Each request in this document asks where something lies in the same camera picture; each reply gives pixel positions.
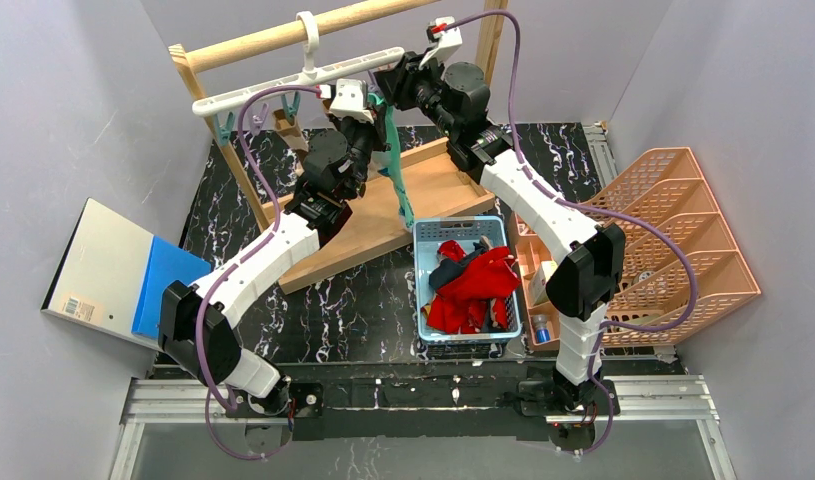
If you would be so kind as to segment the mint green patterned sock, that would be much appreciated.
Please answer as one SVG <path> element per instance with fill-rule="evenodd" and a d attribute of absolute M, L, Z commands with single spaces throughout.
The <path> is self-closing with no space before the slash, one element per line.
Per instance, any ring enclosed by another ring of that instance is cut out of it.
<path fill-rule="evenodd" d="M 390 146 L 390 149 L 386 152 L 374 153 L 372 159 L 376 164 L 377 172 L 391 181 L 398 201 L 399 218 L 403 227 L 411 232 L 414 226 L 415 216 L 403 178 L 400 136 L 393 120 L 393 107 L 387 104 L 384 98 L 375 92 L 369 93 L 367 98 L 373 106 L 384 106 L 386 142 Z"/>

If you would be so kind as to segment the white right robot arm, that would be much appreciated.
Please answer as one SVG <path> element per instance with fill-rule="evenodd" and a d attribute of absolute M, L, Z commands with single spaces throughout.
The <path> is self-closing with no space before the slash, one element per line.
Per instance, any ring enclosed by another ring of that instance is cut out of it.
<path fill-rule="evenodd" d="M 531 168 L 517 135 L 488 119 L 491 92 L 478 66 L 444 66 L 407 52 L 373 76 L 388 104 L 429 119 L 447 137 L 457 168 L 506 203 L 549 250 L 557 268 L 546 292 L 561 326 L 554 390 L 567 402 L 590 397 L 599 378 L 600 325 L 622 274 L 624 232 L 584 215 Z"/>

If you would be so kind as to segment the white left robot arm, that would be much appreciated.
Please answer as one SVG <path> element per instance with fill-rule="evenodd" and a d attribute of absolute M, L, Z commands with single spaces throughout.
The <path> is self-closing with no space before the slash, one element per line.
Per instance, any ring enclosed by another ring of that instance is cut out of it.
<path fill-rule="evenodd" d="M 284 391 L 284 374 L 239 344 L 234 330 L 276 280 L 332 240 L 352 214 L 350 201 L 362 197 L 381 152 L 400 156 L 394 125 L 335 118 L 313 135 L 292 199 L 272 226 L 212 272 L 163 292 L 158 344 L 208 389 L 208 397 L 234 409 L 235 392 L 267 399 Z"/>

